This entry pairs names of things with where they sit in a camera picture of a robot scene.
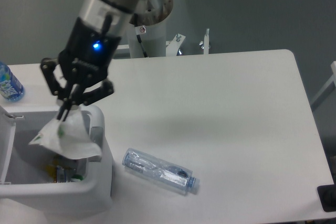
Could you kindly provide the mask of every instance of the white table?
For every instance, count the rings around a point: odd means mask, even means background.
[[[27,93],[54,105],[38,65],[10,67]],[[114,206],[96,215],[44,215],[0,201],[0,223],[269,223],[336,217],[317,187],[332,184],[300,74],[287,50],[114,60],[115,94],[96,103],[116,166]],[[124,171],[133,147],[201,180],[182,196]]]

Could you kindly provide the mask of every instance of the blue bottle label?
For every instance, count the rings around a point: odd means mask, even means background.
[[[2,76],[0,80],[0,93],[4,98],[12,100],[19,97],[22,92],[23,86],[12,74],[12,72],[6,73]]]

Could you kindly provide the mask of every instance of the trash bin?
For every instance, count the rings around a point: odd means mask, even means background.
[[[83,106],[86,129],[102,149],[102,157],[76,161],[82,181],[54,183],[45,167],[56,153],[28,145],[57,113],[58,107],[0,106],[0,198],[44,212],[99,212],[111,207],[113,157],[104,135],[104,117],[94,106]]]

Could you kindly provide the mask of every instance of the water bottle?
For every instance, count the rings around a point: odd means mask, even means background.
[[[23,97],[24,93],[22,84],[9,67],[0,61],[0,94],[6,100],[16,102]]]
[[[161,181],[185,192],[196,193],[199,179],[192,177],[192,171],[144,152],[129,148],[122,164],[142,175]]]

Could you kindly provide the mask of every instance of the cable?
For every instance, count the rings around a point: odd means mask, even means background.
[[[138,15],[136,13],[134,13],[134,27],[137,27],[137,26],[138,26]],[[138,39],[138,42],[140,43],[144,58],[148,58],[147,52],[146,52],[145,48],[143,47],[143,43],[142,43],[140,34],[137,34],[136,38]]]

